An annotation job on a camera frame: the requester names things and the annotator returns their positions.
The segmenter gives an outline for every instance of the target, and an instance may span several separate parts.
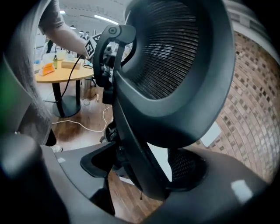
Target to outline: ceiling light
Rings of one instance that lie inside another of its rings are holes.
[[[107,19],[107,18],[105,18],[105,17],[98,16],[98,15],[94,15],[94,17],[97,18],[97,19],[102,19],[102,20],[105,20],[105,21],[107,21],[107,22],[110,22],[110,23],[113,23],[113,24],[118,25],[117,22],[115,22],[115,21],[113,21],[113,20],[110,20],[110,19]]]

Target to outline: black table base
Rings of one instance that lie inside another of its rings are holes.
[[[60,84],[52,84],[55,100],[61,98]],[[62,100],[53,104],[52,112],[57,117],[71,117],[77,114],[81,109],[80,102],[80,80],[76,81],[76,96],[63,96]]]

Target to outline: black mesh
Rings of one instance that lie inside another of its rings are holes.
[[[132,77],[140,93],[150,99],[169,96],[184,80],[196,56],[199,33],[196,17],[177,1],[156,1],[145,6],[145,46],[142,69]]]
[[[172,181],[186,177],[195,170],[195,160],[179,150],[168,150],[168,162],[172,171]]]

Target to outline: ceiling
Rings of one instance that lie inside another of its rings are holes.
[[[67,25],[74,25],[76,32],[102,32],[110,22],[94,18],[100,15],[123,24],[123,12],[131,0],[59,0],[60,9],[65,11],[63,18]]]

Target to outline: shirt sleeve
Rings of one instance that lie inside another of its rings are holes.
[[[63,24],[64,20],[60,14],[58,0],[51,0],[40,19],[39,28],[44,34],[48,30],[58,28]]]

